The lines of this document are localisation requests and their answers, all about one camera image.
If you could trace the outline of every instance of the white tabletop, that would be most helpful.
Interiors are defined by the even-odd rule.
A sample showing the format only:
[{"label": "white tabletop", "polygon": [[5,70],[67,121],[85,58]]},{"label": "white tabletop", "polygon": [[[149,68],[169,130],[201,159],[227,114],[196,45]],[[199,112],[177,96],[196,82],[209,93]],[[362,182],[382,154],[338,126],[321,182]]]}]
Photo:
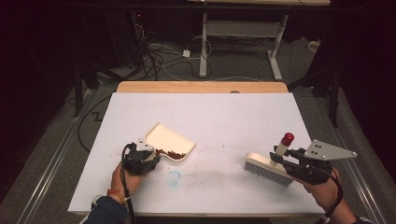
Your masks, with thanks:
[{"label": "white tabletop", "polygon": [[138,216],[322,213],[300,184],[283,187],[244,170],[248,152],[268,157],[287,132],[295,136],[290,148],[309,146],[291,93],[114,93],[68,211],[89,212],[124,146],[159,122],[196,146],[184,161],[161,159],[133,195]]}]

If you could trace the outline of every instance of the bracelet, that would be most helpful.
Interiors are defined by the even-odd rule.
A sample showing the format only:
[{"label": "bracelet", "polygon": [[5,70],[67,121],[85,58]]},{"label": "bracelet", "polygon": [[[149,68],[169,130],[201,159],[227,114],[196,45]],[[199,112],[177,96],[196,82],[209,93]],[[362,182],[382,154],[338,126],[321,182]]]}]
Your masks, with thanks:
[{"label": "bracelet", "polygon": [[119,189],[108,189],[108,190],[107,190],[107,195],[110,195],[110,194],[115,194],[115,195],[119,196],[119,198],[120,198],[121,201],[122,201],[122,205],[125,205],[126,198],[123,198],[123,197],[121,196],[120,190],[119,190]]}]

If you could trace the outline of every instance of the gray floor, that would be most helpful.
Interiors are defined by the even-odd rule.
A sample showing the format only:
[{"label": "gray floor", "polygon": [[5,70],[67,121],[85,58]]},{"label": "gray floor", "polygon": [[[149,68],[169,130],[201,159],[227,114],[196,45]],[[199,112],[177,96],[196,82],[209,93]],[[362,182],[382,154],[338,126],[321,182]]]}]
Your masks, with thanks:
[{"label": "gray floor", "polygon": [[[281,44],[276,58],[285,83],[289,84],[305,75],[315,56],[315,53],[306,49],[307,44],[308,41],[305,39]],[[172,43],[167,43],[166,46],[172,49],[163,50],[181,52],[184,49]],[[215,56],[221,51],[214,48],[213,55],[209,56],[213,72],[209,80],[274,81],[265,56],[265,51],[271,46],[270,40],[263,40],[257,47],[235,49],[232,54],[224,57]],[[169,54],[164,54],[163,57],[167,60],[176,58]],[[194,73],[197,75],[199,62],[188,61],[193,64]],[[129,70],[118,68],[114,71],[125,74]],[[86,93],[82,115],[87,114],[89,109],[117,88],[117,83],[102,78],[103,75],[100,77],[99,90]],[[187,63],[169,67],[166,72],[162,70],[158,75],[158,80],[175,79],[197,80],[191,75],[191,69]],[[339,99],[338,123],[340,127],[338,129],[334,129],[326,117],[328,104],[326,97],[312,97],[309,88],[297,88],[292,92],[312,139],[358,151],[359,157],[356,160],[334,163],[334,166],[343,174],[345,197],[353,211],[358,216],[369,217],[376,223],[393,223],[396,218],[394,182],[350,112],[342,90],[340,90]],[[0,223],[17,223],[19,219],[21,219],[20,223],[79,223],[82,220],[82,216],[67,212],[89,155],[78,141],[77,127],[81,123],[82,115],[79,119],[73,118],[74,101],[74,93],[70,92],[66,98],[67,104],[48,124],[47,131],[0,205]],[[106,112],[107,103],[107,100],[103,101],[92,112],[99,112],[99,118],[102,118]],[[95,115],[90,113],[81,124],[81,140],[88,148],[92,146],[101,124],[100,121],[94,121],[94,118]],[[35,191],[37,185],[42,191]],[[270,218],[273,224],[314,223],[316,220],[316,217]],[[141,221],[142,223],[268,223],[268,220],[263,218],[183,218],[178,220],[152,218]]]}]

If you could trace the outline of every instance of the brush bristles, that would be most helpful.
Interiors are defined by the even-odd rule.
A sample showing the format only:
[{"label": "brush bristles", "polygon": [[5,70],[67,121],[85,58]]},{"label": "brush bristles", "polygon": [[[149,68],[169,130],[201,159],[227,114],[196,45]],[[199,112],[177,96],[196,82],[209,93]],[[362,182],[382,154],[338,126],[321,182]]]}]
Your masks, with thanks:
[{"label": "brush bristles", "polygon": [[248,153],[245,157],[245,170],[261,175],[269,180],[287,187],[293,179],[286,173],[282,165],[273,166],[271,160],[256,153]]}]

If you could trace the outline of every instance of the scrub brush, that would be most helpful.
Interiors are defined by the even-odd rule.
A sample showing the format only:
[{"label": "scrub brush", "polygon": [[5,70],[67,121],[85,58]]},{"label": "scrub brush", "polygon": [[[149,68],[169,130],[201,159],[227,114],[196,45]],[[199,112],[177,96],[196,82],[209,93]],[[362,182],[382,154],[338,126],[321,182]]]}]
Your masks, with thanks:
[{"label": "scrub brush", "polygon": [[[275,154],[283,156],[293,140],[294,135],[292,133],[285,133],[285,136],[280,141],[279,146],[276,147]],[[293,181],[281,164],[277,164],[277,162],[271,161],[271,159],[267,157],[249,152],[245,157],[245,161],[245,170],[250,171],[255,175],[262,175],[265,178],[275,181],[285,187]]]}]

